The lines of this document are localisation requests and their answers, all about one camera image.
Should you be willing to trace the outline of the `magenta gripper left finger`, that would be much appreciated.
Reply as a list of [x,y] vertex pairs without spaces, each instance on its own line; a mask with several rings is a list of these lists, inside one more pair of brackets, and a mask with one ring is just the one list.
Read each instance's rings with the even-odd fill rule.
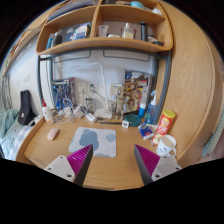
[[69,156],[58,156],[51,162],[45,171],[48,171],[65,180],[82,186],[93,156],[93,145],[75,151]]

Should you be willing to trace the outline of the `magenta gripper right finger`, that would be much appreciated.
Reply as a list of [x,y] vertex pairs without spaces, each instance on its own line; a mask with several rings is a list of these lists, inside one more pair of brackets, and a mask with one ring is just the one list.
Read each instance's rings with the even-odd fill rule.
[[134,156],[145,185],[181,170],[173,156],[160,157],[139,145],[134,146]]

